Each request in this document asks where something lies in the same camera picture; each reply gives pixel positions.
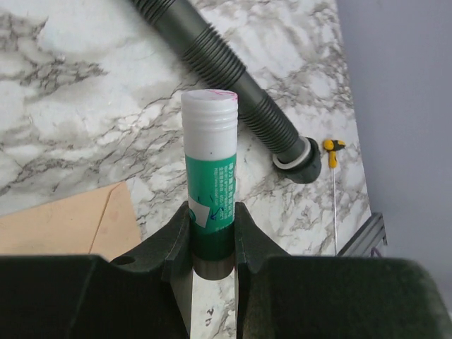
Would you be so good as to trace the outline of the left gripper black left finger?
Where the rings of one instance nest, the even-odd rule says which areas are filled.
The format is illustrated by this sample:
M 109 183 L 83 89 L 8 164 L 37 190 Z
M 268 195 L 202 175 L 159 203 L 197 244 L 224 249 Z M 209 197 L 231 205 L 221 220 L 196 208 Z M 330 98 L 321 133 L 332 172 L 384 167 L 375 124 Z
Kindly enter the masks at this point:
M 189 209 L 130 251 L 2 256 L 2 338 L 188 338 Z

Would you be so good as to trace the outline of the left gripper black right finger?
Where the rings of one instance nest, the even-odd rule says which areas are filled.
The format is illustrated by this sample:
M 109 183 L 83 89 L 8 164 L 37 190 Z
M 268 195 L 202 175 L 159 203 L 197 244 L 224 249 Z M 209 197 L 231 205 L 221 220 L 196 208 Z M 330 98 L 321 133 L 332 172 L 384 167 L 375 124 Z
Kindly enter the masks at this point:
M 235 207 L 238 338 L 450 338 L 420 265 L 396 258 L 292 256 Z

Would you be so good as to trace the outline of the tan paper envelope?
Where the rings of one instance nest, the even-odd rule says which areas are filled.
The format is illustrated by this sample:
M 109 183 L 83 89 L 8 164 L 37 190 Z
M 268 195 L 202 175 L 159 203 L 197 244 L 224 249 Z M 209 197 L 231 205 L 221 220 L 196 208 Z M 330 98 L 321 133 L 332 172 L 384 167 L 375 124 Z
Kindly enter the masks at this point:
M 1 217 L 2 255 L 98 254 L 111 261 L 140 243 L 124 182 Z

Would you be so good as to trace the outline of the green white glue stick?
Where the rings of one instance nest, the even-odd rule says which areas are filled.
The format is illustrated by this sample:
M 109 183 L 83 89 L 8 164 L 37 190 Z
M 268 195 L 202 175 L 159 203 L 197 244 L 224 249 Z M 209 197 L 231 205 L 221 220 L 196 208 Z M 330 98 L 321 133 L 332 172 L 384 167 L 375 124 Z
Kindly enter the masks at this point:
M 192 90 L 181 104 L 194 270 L 222 280 L 234 268 L 238 96 Z

